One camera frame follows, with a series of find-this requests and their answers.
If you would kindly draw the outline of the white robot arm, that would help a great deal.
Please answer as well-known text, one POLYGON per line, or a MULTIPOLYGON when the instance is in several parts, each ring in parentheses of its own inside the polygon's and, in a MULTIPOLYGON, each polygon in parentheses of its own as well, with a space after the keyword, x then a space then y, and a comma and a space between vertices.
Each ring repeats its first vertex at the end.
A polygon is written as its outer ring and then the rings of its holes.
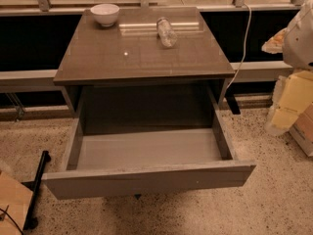
POLYGON ((289 131, 313 102, 313 0, 305 2, 288 26, 261 50, 282 53, 283 61, 293 68, 291 75, 280 75, 276 81, 265 123, 269 134, 279 136, 289 131))

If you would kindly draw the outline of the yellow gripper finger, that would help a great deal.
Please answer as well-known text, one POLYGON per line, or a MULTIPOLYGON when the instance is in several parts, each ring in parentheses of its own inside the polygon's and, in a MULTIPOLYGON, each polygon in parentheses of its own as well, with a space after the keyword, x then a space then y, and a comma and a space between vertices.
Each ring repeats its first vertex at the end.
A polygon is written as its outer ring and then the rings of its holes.
POLYGON ((276 81, 265 130, 279 136, 289 131, 313 102, 313 72, 300 70, 276 81))

